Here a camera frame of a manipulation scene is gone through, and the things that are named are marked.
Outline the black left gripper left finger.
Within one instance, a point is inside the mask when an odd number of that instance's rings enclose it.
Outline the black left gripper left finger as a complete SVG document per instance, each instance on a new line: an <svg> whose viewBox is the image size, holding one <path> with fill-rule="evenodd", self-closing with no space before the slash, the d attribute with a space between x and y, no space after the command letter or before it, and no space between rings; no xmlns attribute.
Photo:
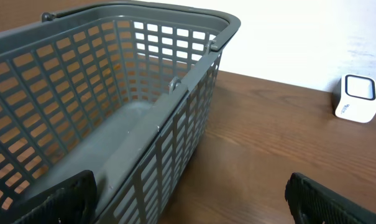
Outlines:
<svg viewBox="0 0 376 224"><path fill-rule="evenodd" d="M89 223L96 204L94 174L83 170L1 213L0 224Z"/></svg>

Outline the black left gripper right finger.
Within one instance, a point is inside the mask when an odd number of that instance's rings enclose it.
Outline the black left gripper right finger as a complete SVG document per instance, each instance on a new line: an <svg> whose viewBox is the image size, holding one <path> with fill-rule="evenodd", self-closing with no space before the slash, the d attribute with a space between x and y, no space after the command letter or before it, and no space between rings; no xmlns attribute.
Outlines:
<svg viewBox="0 0 376 224"><path fill-rule="evenodd" d="M376 213L299 172L291 174L285 200L296 224L376 224Z"/></svg>

